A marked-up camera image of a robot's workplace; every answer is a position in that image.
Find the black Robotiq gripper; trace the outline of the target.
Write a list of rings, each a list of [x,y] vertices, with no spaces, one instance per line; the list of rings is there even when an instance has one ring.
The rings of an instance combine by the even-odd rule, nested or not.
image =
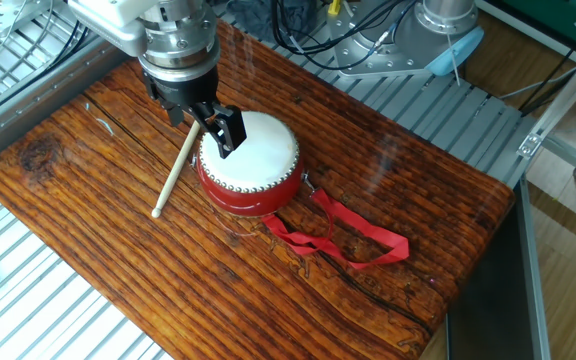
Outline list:
[[[149,96],[164,106],[172,127],[183,123],[184,111],[189,110],[199,126],[215,140],[222,159],[246,140],[241,110],[219,103],[219,75],[215,64],[184,69],[163,68],[151,63],[141,66]]]

